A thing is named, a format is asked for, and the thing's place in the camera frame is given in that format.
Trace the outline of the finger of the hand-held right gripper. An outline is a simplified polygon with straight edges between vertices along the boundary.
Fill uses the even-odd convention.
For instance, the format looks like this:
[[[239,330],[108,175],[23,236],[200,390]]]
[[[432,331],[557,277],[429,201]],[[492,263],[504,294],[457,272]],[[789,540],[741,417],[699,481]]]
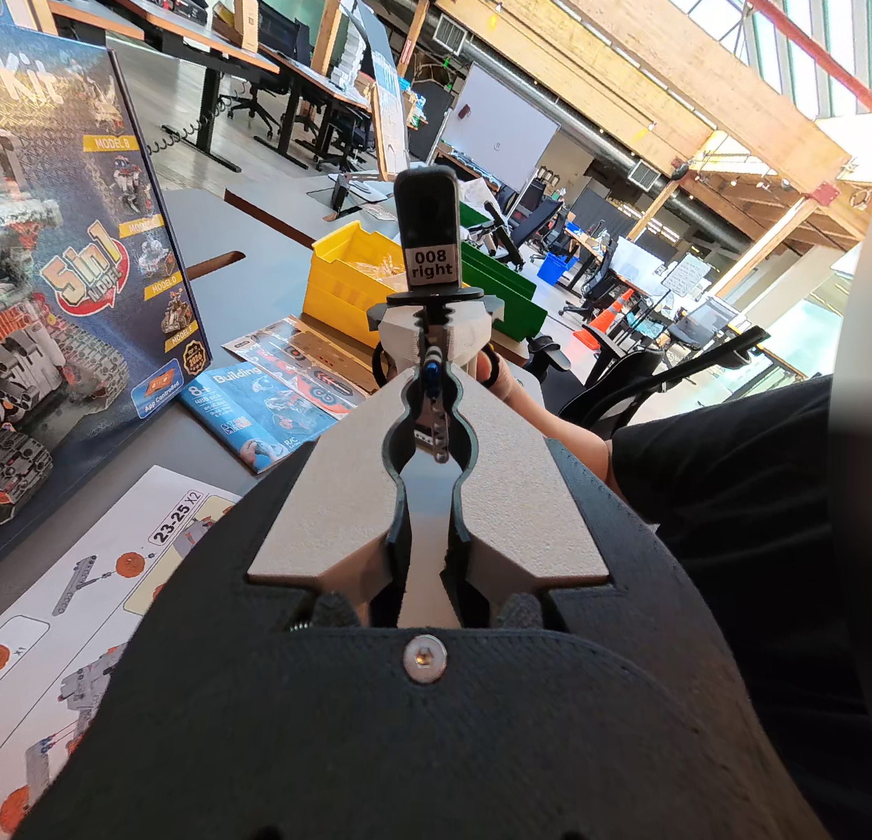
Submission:
[[[424,309],[386,309],[377,326],[383,356],[377,366],[386,367],[386,380],[408,369],[420,370],[426,354]]]
[[[478,353],[492,337],[487,311],[447,311],[441,339],[442,361],[457,370],[474,370]]]

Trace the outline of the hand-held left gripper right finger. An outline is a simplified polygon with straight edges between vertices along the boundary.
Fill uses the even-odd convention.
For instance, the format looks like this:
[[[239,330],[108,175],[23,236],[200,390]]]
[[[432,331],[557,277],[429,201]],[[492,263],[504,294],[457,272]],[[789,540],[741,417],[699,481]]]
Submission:
[[[516,594],[598,587],[609,570],[552,442],[475,378],[444,370],[452,489],[442,584],[463,627],[488,627]]]

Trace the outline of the grey holed building beam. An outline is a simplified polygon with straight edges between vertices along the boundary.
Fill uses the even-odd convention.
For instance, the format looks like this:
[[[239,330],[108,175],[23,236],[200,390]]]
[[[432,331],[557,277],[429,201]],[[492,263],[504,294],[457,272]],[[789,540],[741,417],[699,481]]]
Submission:
[[[445,408],[442,380],[439,372],[427,374],[422,379],[423,400],[417,418],[421,433],[429,433],[431,453],[438,464],[450,460],[448,414]]]

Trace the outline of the wood-topped background desk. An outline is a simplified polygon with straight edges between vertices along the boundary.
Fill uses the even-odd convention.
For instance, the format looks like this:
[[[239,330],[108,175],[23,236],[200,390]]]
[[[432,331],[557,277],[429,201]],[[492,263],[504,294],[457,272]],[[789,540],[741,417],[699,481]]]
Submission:
[[[205,26],[162,9],[147,0],[64,0],[50,2],[50,10],[73,30],[82,29],[89,41],[103,42],[118,37],[145,45],[169,57],[204,70],[197,118],[181,129],[161,125],[161,138],[149,144],[149,155],[175,145],[186,145],[197,153],[239,174],[242,169],[212,148],[214,125],[223,112],[220,101],[224,76],[250,80],[277,75],[278,66],[258,53],[250,53]]]
[[[314,141],[300,140],[299,144],[311,150],[313,165],[318,171],[322,165],[333,165],[342,172],[355,171],[357,149],[365,149],[372,125],[372,107],[368,98],[352,89],[341,90],[308,65],[291,59],[278,50],[260,44],[259,51],[278,64],[280,75],[289,81],[288,103],[280,121],[277,143],[256,136],[255,140],[288,159],[298,167],[307,164],[289,153],[292,131],[301,100],[323,107],[321,126]]]

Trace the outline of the person's right hand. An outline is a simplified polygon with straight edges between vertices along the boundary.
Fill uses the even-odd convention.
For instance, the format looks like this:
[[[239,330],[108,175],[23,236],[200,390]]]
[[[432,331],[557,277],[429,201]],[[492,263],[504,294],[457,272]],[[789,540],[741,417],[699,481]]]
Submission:
[[[476,357],[475,378],[494,397],[512,407],[511,399],[522,391],[517,378],[511,373],[506,360],[488,345]]]

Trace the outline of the metal stand base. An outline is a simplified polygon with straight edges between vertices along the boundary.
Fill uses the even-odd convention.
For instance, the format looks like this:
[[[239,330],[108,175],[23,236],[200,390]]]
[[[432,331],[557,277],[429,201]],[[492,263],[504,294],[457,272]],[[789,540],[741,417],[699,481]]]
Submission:
[[[397,220],[394,184],[384,180],[374,169],[324,174],[306,180],[303,191],[326,208],[323,217],[326,223],[361,212],[380,222],[394,223]]]

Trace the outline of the standing sign board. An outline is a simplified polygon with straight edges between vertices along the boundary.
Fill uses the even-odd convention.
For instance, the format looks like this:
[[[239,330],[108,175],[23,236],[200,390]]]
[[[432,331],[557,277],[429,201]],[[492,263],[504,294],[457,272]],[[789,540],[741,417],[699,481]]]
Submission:
[[[382,180],[394,181],[410,162],[398,72],[385,27],[362,0],[355,0],[355,6],[372,58],[374,87],[370,93],[378,171]]]

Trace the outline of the sticker sheet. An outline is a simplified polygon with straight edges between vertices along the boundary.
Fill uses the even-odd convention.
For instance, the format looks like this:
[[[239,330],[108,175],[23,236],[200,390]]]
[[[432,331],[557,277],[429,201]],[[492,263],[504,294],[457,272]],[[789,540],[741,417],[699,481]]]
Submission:
[[[369,367],[294,316],[223,348],[338,420],[379,388]]]

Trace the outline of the white whiteboard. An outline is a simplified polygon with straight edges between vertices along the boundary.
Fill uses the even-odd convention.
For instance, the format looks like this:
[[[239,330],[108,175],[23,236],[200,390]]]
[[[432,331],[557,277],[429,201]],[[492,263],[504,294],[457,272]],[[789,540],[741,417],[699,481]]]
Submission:
[[[558,129],[557,122],[474,64],[442,139],[520,192]]]

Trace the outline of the small blue booklet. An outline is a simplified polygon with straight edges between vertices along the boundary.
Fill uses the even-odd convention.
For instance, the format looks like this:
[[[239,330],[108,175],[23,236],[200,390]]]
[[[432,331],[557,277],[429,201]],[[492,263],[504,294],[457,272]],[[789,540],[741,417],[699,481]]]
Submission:
[[[261,474],[337,420],[257,367],[204,371],[181,402],[254,474]]]

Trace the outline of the orange traffic cone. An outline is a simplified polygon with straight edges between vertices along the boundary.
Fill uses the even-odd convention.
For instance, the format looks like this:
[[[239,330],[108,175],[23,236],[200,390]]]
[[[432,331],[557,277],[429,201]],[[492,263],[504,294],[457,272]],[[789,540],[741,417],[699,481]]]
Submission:
[[[599,313],[592,323],[584,325],[580,331],[573,332],[574,338],[592,351],[600,349],[602,346],[601,338],[607,335],[611,326],[621,317],[628,301],[635,294],[636,289],[632,287],[627,288],[605,311]]]

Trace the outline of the paper sign stand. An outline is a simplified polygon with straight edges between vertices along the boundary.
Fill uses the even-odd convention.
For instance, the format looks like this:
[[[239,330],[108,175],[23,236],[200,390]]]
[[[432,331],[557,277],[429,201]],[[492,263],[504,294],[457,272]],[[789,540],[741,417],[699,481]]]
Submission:
[[[669,267],[661,285],[679,298],[688,298],[711,269],[705,260],[692,252],[687,252]]]

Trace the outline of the cardboard box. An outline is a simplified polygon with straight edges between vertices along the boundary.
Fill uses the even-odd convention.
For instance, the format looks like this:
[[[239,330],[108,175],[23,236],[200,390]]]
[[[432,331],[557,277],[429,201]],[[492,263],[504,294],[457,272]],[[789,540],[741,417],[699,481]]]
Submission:
[[[258,52],[258,26],[256,0],[233,0],[232,8],[218,1],[212,7],[212,31],[247,52]]]

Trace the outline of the open instruction booklet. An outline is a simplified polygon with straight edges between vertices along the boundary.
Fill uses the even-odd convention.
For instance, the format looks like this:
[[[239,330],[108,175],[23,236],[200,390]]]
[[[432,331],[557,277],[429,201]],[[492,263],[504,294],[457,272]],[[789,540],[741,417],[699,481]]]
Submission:
[[[2,838],[79,746],[164,584],[239,499],[153,466],[2,613]]]

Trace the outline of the robot kit box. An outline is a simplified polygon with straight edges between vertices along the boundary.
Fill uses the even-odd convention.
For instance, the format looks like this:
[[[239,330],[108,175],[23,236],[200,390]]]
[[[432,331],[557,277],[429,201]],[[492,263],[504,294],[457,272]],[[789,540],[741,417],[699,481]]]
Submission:
[[[116,53],[1,31],[1,546],[210,364]]]

